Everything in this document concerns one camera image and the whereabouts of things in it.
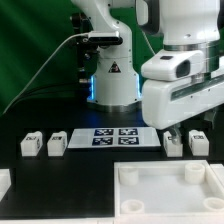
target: black table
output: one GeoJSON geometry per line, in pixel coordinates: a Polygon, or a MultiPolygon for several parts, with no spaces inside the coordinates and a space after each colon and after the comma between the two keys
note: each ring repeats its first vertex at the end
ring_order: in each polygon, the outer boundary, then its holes
{"type": "Polygon", "coordinates": [[[0,219],[83,218],[114,216],[114,162],[206,159],[224,161],[224,116],[218,112],[215,130],[201,116],[183,122],[185,131],[203,129],[210,140],[209,157],[194,157],[184,139],[182,158],[167,158],[163,147],[66,149],[61,158],[47,155],[52,133],[74,128],[144,127],[141,111],[108,114],[90,110],[73,98],[30,99],[0,119],[0,168],[10,169],[12,186],[0,203],[0,219]],[[35,158],[21,155],[28,132],[43,133],[35,158]]]}

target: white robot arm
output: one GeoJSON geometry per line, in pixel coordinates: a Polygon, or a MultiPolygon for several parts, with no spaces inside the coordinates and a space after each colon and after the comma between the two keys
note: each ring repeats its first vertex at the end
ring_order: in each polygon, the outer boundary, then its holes
{"type": "Polygon", "coordinates": [[[219,11],[220,0],[136,0],[139,26],[164,35],[164,49],[142,66],[148,125],[165,129],[224,103],[219,11]]]}
{"type": "Polygon", "coordinates": [[[132,33],[124,23],[114,19],[111,8],[134,7],[134,0],[71,0],[89,18],[93,30],[100,33],[119,32],[123,43],[98,48],[97,71],[92,76],[90,105],[103,111],[128,111],[141,101],[139,76],[132,66],[132,33]]]}

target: small white block with black marks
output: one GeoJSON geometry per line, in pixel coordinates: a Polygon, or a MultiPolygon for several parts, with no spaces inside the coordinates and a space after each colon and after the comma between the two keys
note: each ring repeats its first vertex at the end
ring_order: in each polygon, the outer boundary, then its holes
{"type": "Polygon", "coordinates": [[[61,131],[59,133],[53,133],[47,143],[48,156],[63,156],[67,147],[67,133],[61,131]]]}
{"type": "Polygon", "coordinates": [[[20,143],[22,156],[37,156],[40,148],[43,145],[43,135],[37,131],[28,133],[23,141],[20,143]]]}
{"type": "Polygon", "coordinates": [[[169,131],[163,134],[163,145],[168,157],[181,157],[183,155],[183,144],[174,144],[169,131]]]}
{"type": "Polygon", "coordinates": [[[188,141],[194,156],[209,155],[209,141],[203,131],[190,131],[188,141]]]}

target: white cable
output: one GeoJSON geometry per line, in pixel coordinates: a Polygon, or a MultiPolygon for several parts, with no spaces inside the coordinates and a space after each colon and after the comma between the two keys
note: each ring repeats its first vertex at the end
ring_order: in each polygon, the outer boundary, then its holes
{"type": "Polygon", "coordinates": [[[59,47],[54,51],[54,53],[47,59],[47,61],[40,67],[40,69],[36,72],[36,74],[33,76],[33,78],[28,82],[28,84],[23,88],[23,90],[9,103],[9,105],[4,110],[3,114],[5,114],[8,109],[13,105],[13,103],[27,90],[27,88],[33,83],[33,81],[36,79],[36,77],[42,72],[42,70],[45,68],[45,66],[49,63],[49,61],[58,53],[58,51],[70,40],[73,38],[79,37],[79,36],[87,36],[89,33],[82,33],[73,35],[69,38],[67,38],[63,43],[59,45],[59,47]]]}
{"type": "Polygon", "coordinates": [[[150,51],[152,52],[153,55],[155,55],[156,53],[155,53],[155,51],[153,50],[151,44],[149,43],[149,40],[148,40],[146,34],[145,34],[144,32],[142,32],[142,34],[143,34],[143,37],[145,38],[145,41],[146,41],[146,43],[147,43],[147,45],[148,45],[150,51]]]}

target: green wall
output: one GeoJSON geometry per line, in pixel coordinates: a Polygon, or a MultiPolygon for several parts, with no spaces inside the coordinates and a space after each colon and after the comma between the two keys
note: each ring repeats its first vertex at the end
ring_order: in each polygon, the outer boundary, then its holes
{"type": "MultiPolygon", "coordinates": [[[[0,1],[0,113],[59,44],[73,35],[69,17],[78,11],[70,0],[0,1]]],[[[140,72],[141,64],[152,55],[136,25],[135,11],[116,9],[112,15],[133,31],[134,68],[140,72]]],[[[149,39],[155,51],[162,48],[161,38],[149,39]]],[[[76,78],[75,49],[65,47],[32,87],[76,78]]]]}

